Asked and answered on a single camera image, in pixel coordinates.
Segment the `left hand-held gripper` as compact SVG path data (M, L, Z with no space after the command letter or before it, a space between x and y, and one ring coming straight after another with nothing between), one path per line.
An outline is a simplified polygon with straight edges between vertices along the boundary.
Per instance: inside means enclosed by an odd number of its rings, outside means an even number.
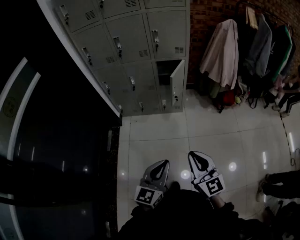
M156 208L168 190L166 181L169 167L168 160L161 160L149 166L140 185L136 187L134 201L144 207Z

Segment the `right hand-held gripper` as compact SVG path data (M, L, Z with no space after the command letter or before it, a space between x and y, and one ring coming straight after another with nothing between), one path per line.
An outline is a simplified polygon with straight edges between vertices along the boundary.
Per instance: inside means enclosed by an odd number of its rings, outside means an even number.
M215 164L210 156L199 151L190 151L188 161L195 178L192 184L206 199L225 190L223 175L214 168Z

